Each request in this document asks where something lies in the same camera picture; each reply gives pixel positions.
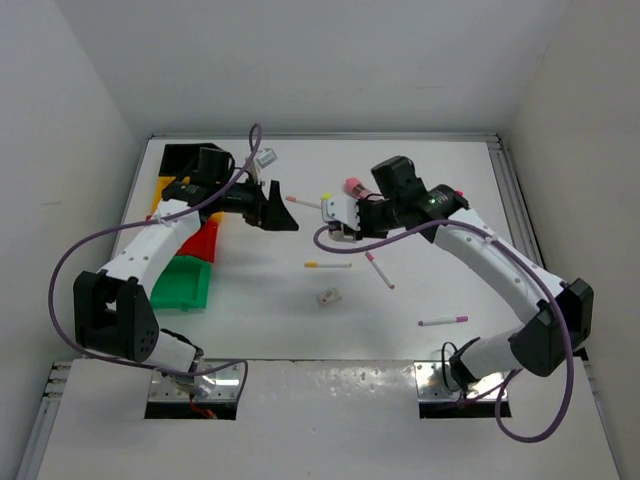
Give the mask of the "white eraser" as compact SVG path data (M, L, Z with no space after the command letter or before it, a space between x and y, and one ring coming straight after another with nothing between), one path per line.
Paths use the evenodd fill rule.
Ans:
M334 242L352 243L355 241L353 233L343 227L335 227L329 229L329 238Z

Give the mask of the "white eraser block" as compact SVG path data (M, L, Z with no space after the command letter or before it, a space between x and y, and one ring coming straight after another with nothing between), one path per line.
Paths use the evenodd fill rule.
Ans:
M341 291L332 287L316 294L316 300L319 306L327 306L342 299Z

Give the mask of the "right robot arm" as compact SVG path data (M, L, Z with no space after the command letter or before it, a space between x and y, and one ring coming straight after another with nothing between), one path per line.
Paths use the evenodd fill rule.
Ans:
M586 341L594 301L588 283L567 282L504 244L461 193L445 184L427 189L409 158L392 157L371 174L379 193L358 203L358 239L384 238L392 230L428 223L422 236L484 280L522 323L464 344L450 361L449 376L457 386L466 388L489 374L516 369L547 377L565 360L565 338L573 350Z

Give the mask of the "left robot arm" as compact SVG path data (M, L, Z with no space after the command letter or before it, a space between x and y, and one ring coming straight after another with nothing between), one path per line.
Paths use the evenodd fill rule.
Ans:
M231 153L212 143L166 146L161 172L171 179L143 227L98 272L83 272L73 285L75 338L87 350L164 370L176 387L195 398L213 388L196 373L203 351L185 337L159 327L150 296L180 248L218 213L236 213L265 231L296 231L278 181L265 187L261 168L273 163L258 151L243 182Z

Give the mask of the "white pen pink cap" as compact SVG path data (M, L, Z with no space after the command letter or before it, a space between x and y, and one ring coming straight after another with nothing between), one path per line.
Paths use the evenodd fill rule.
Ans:
M391 281L391 279L388 277L388 275L384 272L384 270L381 268L381 266L378 264L377 260L375 259L374 255L367 251L365 253L365 257L366 259L369 261L369 263L372 265L372 267L374 268L374 270L376 271L376 273L380 276L380 278L383 280L383 282L385 283L385 285L391 289L394 290L395 289L395 284Z

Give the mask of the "pink capped glue bottle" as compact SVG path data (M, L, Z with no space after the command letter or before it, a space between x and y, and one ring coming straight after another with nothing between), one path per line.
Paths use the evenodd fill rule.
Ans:
M373 192L366 188L363 183L355 177L347 178L344 184L344 192L357 200L367 200L373 195Z

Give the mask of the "white pen yellow cap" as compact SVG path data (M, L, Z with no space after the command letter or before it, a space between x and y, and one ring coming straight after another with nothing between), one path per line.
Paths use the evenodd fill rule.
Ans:
M307 269L349 269L352 268L351 262L305 262L304 268Z

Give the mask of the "red storage bin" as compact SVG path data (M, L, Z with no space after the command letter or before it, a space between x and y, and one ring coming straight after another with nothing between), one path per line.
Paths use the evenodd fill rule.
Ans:
M218 227L216 221L208 221L181 246L176 255L190 256L207 263L214 263Z

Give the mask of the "black storage bin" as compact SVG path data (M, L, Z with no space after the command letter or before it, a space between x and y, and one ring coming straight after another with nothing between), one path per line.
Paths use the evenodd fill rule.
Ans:
M201 148L218 149L218 146L214 143L165 145L158 176L188 176L197 168Z

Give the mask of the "green storage bin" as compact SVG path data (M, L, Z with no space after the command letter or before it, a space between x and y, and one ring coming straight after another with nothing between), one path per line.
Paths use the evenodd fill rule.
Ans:
M157 280L150 298L154 309L207 307L211 265L192 256L175 256Z

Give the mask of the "yellow storage bin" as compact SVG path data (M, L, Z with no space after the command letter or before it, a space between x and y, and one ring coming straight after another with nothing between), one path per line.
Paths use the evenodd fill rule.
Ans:
M162 200L163 190L168 185L170 185L175 179L176 179L175 176L159 176L158 177L154 198L151 204L151 209L149 211L149 214L146 217L147 220L151 218L151 215L156 211L158 203ZM224 213L222 212L214 213L209 217L209 219L211 221L215 221L216 223L221 223L224 219Z

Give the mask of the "white pen purple cap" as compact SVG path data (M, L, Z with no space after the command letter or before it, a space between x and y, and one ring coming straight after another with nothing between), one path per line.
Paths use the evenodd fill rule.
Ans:
M418 322L418 325L420 327L452 325L452 324L466 323L468 320L469 320L468 316L461 315L461 316L436 318L436 319L430 319L430 320L420 320Z

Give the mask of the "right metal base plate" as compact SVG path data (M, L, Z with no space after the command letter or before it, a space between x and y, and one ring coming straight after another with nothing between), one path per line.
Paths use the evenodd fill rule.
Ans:
M472 384L466 391L443 380L442 364L436 361L414 363L418 400L421 403L440 404L453 402L495 402L505 380L503 373L494 373Z

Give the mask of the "metal base plate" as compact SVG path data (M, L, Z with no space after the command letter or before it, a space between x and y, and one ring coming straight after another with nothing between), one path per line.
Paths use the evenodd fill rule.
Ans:
M414 363L418 400L421 403L440 404L453 402L495 402L505 380L503 373L494 373L472 384L466 391L443 380L442 364L436 361Z
M248 363L216 362L206 359L202 364L212 373L196 377L172 376L155 372L151 377L148 400L156 403L186 403L191 398L204 403L237 401L244 389Z

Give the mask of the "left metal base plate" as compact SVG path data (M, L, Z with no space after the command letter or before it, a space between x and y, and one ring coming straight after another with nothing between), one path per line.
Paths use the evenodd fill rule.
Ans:
M151 377L148 400L156 403L186 403L191 398L204 403L237 401L244 389L248 363L216 362L206 359L202 364L212 373L196 377L172 376L155 372Z

